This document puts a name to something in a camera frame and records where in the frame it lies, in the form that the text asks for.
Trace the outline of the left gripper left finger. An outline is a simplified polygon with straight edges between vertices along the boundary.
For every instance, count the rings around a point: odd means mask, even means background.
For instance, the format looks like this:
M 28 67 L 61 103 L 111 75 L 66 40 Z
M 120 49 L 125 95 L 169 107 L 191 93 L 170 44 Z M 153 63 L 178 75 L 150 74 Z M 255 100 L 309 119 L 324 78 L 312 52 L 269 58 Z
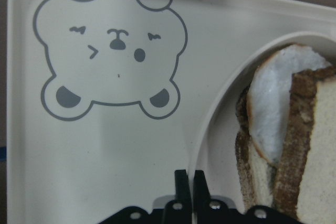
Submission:
M 186 170 L 174 172 L 175 196 L 166 203 L 161 223 L 192 223 L 191 192 Z

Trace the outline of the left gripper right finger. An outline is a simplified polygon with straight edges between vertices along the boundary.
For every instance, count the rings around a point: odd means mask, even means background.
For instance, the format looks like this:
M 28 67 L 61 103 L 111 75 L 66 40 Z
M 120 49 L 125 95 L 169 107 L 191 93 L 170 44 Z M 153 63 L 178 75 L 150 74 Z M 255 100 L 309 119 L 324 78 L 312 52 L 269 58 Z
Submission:
M 227 197 L 211 195 L 205 174 L 196 170 L 193 179 L 193 212 L 196 223 L 234 223 L 235 203 Z

